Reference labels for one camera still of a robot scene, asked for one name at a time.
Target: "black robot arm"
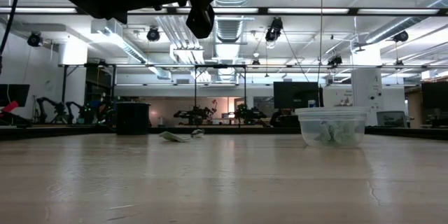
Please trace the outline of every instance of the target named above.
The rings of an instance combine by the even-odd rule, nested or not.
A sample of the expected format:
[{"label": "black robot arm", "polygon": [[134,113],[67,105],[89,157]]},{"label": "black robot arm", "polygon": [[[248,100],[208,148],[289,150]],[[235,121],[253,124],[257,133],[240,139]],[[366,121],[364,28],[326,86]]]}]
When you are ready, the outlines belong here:
[{"label": "black robot arm", "polygon": [[69,124],[73,124],[73,119],[75,118],[75,116],[73,115],[73,112],[71,111],[71,105],[78,107],[79,111],[81,111],[83,109],[83,106],[77,104],[74,101],[68,101],[65,103],[65,105],[67,107],[67,111],[69,112],[69,117],[67,118],[67,122]]},{"label": "black robot arm", "polygon": [[43,102],[48,102],[52,106],[55,107],[56,113],[63,114],[65,110],[65,105],[60,102],[57,103],[56,101],[53,101],[47,97],[40,97],[36,99],[37,104],[39,105],[39,110],[41,111],[41,114],[39,115],[39,123],[45,123],[47,119],[47,113],[45,113],[45,109],[43,107]]}]

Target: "hvac duct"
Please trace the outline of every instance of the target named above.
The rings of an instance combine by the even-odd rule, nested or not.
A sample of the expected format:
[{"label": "hvac duct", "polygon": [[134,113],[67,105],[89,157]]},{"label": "hvac duct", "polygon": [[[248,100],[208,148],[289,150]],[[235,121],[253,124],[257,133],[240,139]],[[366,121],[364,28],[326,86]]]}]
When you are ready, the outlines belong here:
[{"label": "hvac duct", "polygon": [[[240,7],[246,6],[250,0],[215,0],[216,6]],[[238,44],[241,42],[245,20],[217,20],[216,21],[216,54],[220,63],[223,60],[234,61],[239,54]],[[218,75],[222,81],[231,81],[235,70],[219,69]]]},{"label": "hvac duct", "polygon": [[[419,8],[446,8],[448,7],[448,0],[426,0],[420,3]],[[366,44],[373,44],[381,42],[385,39],[389,39],[396,34],[424,21],[428,17],[397,17],[384,26],[378,28],[375,31],[370,32],[367,36],[361,36],[359,39],[359,45],[364,46]],[[354,40],[352,36],[345,38],[347,40]],[[335,47],[331,48],[326,54],[334,51],[341,52],[347,47],[351,46],[351,42],[341,41]]]},{"label": "hvac duct", "polygon": [[[93,20],[90,28],[93,34],[103,34],[109,42],[119,46],[133,60],[142,64],[154,64],[146,57],[146,53],[142,52],[131,41],[123,38],[123,27],[117,20]],[[159,80],[171,80],[170,71],[155,67],[150,67],[149,70],[156,74]]]}]

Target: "plastic container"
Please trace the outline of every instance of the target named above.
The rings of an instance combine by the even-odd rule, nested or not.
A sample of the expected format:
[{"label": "plastic container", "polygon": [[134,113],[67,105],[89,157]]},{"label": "plastic container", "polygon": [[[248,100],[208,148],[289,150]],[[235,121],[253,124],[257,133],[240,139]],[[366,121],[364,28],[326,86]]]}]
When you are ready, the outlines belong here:
[{"label": "plastic container", "polygon": [[295,113],[310,146],[353,148],[363,141],[366,108],[301,108]]}]

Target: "black monitor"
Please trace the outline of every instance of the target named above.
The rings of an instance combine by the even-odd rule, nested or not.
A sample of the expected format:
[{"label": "black monitor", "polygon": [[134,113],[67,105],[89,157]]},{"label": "black monitor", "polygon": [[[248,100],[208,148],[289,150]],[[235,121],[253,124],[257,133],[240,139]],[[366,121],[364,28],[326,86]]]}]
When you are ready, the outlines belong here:
[{"label": "black monitor", "polygon": [[423,83],[423,107],[425,109],[448,109],[448,82]]},{"label": "black monitor", "polygon": [[276,109],[302,109],[308,101],[319,104],[319,84],[313,82],[274,82],[274,107]]},{"label": "black monitor", "polygon": [[0,84],[0,107],[16,101],[19,107],[27,104],[29,85]]}]

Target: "table surface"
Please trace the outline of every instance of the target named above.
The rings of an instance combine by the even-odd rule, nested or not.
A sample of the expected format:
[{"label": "table surface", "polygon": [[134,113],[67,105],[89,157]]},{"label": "table surface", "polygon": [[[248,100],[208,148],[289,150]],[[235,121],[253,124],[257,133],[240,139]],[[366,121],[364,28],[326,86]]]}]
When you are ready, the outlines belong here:
[{"label": "table surface", "polygon": [[448,142],[93,134],[0,142],[0,223],[446,223]]}]

